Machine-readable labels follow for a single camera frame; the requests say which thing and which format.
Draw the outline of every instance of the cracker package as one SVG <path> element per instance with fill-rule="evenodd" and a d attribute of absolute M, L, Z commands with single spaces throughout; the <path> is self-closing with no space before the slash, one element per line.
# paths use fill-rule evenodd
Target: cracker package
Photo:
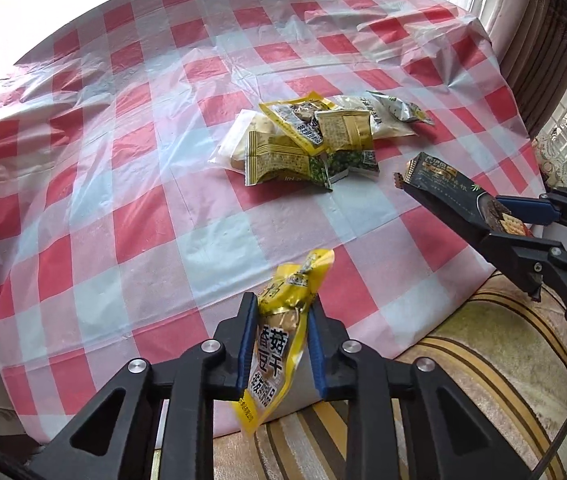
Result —
<path fill-rule="evenodd" d="M 315 112 L 334 108 L 335 105 L 329 100 L 310 92 L 299 99 L 261 103 L 259 107 L 308 155 L 315 156 L 324 151 Z"/>
<path fill-rule="evenodd" d="M 308 310 L 335 252 L 310 251 L 305 262 L 279 266 L 258 295 L 259 320 L 248 387 L 234 410 L 252 434 L 288 393 L 306 345 Z"/>
<path fill-rule="evenodd" d="M 390 113 L 390 110 L 383 107 L 381 102 L 372 96 L 335 95 L 330 97 L 330 101 L 345 110 L 367 110 L 370 112 L 370 126 L 373 139 L 406 137 L 415 134 L 409 124 L 399 121 Z"/>
<path fill-rule="evenodd" d="M 475 248 L 490 230 L 532 236 L 506 206 L 435 156 L 419 153 L 395 183 Z"/>
<path fill-rule="evenodd" d="M 321 157 L 308 155 L 285 135 L 248 132 L 246 186 L 268 180 L 309 180 L 332 189 Z"/>
<path fill-rule="evenodd" d="M 275 135 L 280 130 L 261 112 L 241 110 L 228 133 L 214 149 L 208 164 L 238 173 L 246 172 L 246 144 L 250 131 Z"/>
<path fill-rule="evenodd" d="M 379 174 L 370 127 L 370 112 L 328 110 L 316 113 L 327 152 L 330 183 L 349 171 L 368 176 Z"/>

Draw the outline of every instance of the dried tofu package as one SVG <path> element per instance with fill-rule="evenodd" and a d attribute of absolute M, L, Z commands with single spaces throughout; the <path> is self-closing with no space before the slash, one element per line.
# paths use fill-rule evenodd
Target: dried tofu package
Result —
<path fill-rule="evenodd" d="M 309 180 L 332 189 L 321 157 L 308 155 L 288 136 L 248 132 L 246 186 L 268 180 Z"/>
<path fill-rule="evenodd" d="M 409 124 L 394 117 L 388 108 L 384 107 L 377 98 L 372 96 L 335 95 L 330 97 L 330 101 L 345 110 L 367 110 L 370 112 L 370 126 L 373 139 L 407 137 L 415 134 Z"/>
<path fill-rule="evenodd" d="M 272 136 L 279 132 L 280 135 L 283 135 L 281 130 L 261 112 L 241 110 L 228 133 L 212 152 L 208 164 L 216 168 L 245 173 L 247 134 L 250 131 Z"/>
<path fill-rule="evenodd" d="M 299 99 L 261 103 L 259 107 L 308 155 L 315 156 L 324 151 L 315 112 L 334 108 L 335 105 L 328 99 L 310 92 Z"/>
<path fill-rule="evenodd" d="M 327 175 L 333 184 L 349 171 L 377 176 L 370 112 L 328 110 L 316 113 L 327 152 Z"/>
<path fill-rule="evenodd" d="M 435 122 L 432 118 L 414 103 L 401 101 L 401 99 L 397 97 L 385 95 L 381 92 L 369 91 L 368 94 L 378 100 L 379 103 L 381 103 L 384 108 L 388 109 L 394 117 L 399 119 L 399 121 L 404 121 L 406 123 L 421 121 L 422 123 L 429 124 L 430 126 L 435 126 Z"/>
<path fill-rule="evenodd" d="M 302 265 L 279 266 L 258 295 L 248 387 L 233 403 L 246 433 L 253 434 L 288 393 L 306 346 L 308 310 L 334 260 L 333 250 L 310 251 Z"/>

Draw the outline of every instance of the white plastic package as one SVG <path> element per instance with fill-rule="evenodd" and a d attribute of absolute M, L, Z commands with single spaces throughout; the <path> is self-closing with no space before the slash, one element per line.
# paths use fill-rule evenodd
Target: white plastic package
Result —
<path fill-rule="evenodd" d="M 277 126 L 261 112 L 241 110 L 228 133 L 212 152 L 208 164 L 237 173 L 246 173 L 247 134 L 252 130 L 274 135 Z"/>

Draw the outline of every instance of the plastic tablecloth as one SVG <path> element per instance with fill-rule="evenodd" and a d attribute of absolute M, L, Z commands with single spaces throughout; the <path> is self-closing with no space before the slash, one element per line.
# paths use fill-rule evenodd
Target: plastic tablecloth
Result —
<path fill-rule="evenodd" d="M 369 89 L 436 123 L 377 142 L 376 182 L 206 166 L 242 108 Z M 0 369 L 26 431 L 51 439 L 127 360 L 179 356 L 317 247 L 327 314 L 399 354 L 491 270 L 395 189 L 422 150 L 543 190 L 486 33 L 443 0 L 111 0 L 44 40 L 0 80 Z"/>

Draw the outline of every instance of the silver bolt head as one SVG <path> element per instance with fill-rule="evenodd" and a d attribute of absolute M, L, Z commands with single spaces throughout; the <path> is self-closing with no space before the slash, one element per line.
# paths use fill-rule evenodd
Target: silver bolt head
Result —
<path fill-rule="evenodd" d="M 140 374 L 148 367 L 148 363 L 143 359 L 133 359 L 128 363 L 128 371 L 133 374 Z"/>
<path fill-rule="evenodd" d="M 348 339 L 348 341 L 343 341 L 341 348 L 343 348 L 343 351 L 348 354 L 356 354 L 361 351 L 361 343 L 354 339 Z"/>
<path fill-rule="evenodd" d="M 429 357 L 419 357 L 417 359 L 417 368 L 422 372 L 432 372 L 436 368 L 436 363 Z"/>
<path fill-rule="evenodd" d="M 203 343 L 201 343 L 201 350 L 206 352 L 206 354 L 212 354 L 219 348 L 221 348 L 221 343 L 216 339 L 206 339 Z"/>

